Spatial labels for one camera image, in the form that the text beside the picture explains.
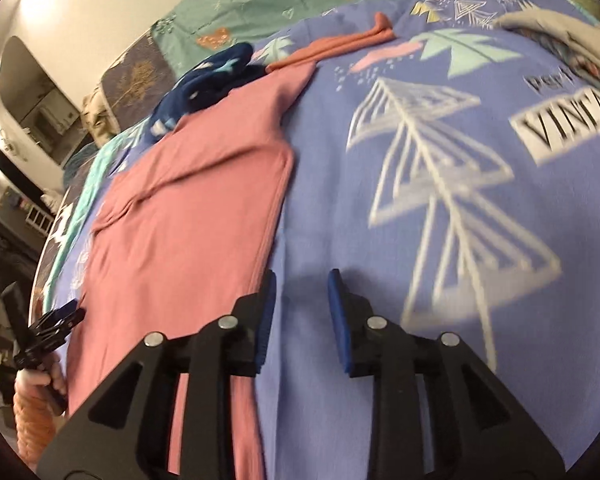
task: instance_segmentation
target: orange garment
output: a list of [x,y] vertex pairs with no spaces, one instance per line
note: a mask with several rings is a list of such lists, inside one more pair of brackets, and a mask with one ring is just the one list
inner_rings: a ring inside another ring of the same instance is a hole
[[308,46],[296,50],[291,56],[285,57],[267,66],[267,73],[304,61],[319,61],[328,57],[342,56],[361,48],[374,46],[395,40],[393,25],[382,12],[376,12],[376,24],[366,32],[330,36],[312,41]]

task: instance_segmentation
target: pink t-shirt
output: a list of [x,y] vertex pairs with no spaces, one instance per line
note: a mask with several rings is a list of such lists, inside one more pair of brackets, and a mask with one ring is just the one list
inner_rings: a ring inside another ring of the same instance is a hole
[[[68,349],[70,413],[148,332],[198,332],[257,290],[294,160],[280,119],[314,69],[289,66],[232,90],[115,178],[93,225],[86,317]],[[263,480],[253,380],[233,379],[237,480]]]

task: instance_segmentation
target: blue bedsheet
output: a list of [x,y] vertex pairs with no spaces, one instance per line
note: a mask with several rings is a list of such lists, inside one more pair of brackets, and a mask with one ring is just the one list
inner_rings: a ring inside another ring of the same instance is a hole
[[338,362],[333,267],[410,332],[458,332],[568,466],[598,434],[600,94],[490,28],[531,6],[584,20],[565,0],[372,0],[268,42],[284,57],[367,30],[376,11],[398,36],[320,62],[286,117],[296,172],[256,378],[270,480],[366,477],[372,381]]

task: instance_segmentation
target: white tree print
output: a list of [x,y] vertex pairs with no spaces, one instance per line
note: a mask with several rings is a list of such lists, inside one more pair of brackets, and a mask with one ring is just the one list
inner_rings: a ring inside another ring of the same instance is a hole
[[[478,104],[476,96],[452,88],[378,78],[353,115],[347,150],[371,137],[394,134],[369,213],[370,228],[426,208],[401,325],[413,329],[477,313],[487,364],[495,370],[490,309],[553,281],[560,275],[560,261],[478,192],[512,180],[510,166],[492,149],[438,120]],[[435,251],[432,232],[441,218],[446,231]],[[416,312],[427,264],[437,266],[430,304]]]
[[55,241],[58,245],[60,245],[60,247],[64,246],[64,243],[66,242],[66,229],[69,227],[69,218],[71,218],[71,213],[73,210],[73,203],[65,205],[60,209],[58,217],[54,223],[56,230],[49,235],[49,239]]

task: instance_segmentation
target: black handle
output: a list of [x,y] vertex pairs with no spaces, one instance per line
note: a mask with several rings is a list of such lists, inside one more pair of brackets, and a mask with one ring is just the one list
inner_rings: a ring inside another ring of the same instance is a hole
[[43,393],[45,394],[46,402],[48,402],[55,416],[60,416],[66,411],[66,398],[51,384],[44,387]]

